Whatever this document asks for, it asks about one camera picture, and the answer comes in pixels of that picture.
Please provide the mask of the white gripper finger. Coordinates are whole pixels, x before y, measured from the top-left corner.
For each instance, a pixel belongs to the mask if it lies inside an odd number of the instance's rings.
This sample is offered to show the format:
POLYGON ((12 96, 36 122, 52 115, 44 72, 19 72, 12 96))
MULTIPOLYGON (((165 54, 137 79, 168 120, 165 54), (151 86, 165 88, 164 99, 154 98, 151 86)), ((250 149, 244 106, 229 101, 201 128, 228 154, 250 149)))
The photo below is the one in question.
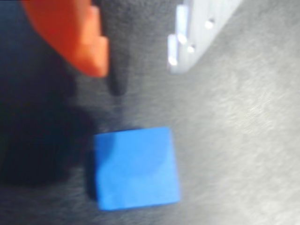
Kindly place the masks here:
POLYGON ((189 71, 204 55, 242 0, 184 0, 176 6, 174 33, 167 38, 172 74, 189 71))

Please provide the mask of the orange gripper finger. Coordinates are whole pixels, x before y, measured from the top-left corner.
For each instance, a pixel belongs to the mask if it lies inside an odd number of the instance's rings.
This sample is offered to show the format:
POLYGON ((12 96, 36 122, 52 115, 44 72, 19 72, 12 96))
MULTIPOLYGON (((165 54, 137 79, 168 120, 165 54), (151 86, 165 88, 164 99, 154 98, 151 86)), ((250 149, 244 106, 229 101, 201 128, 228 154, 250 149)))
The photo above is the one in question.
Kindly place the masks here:
POLYGON ((67 62, 92 77, 109 71, 109 40, 90 0, 23 0, 34 30, 67 62))

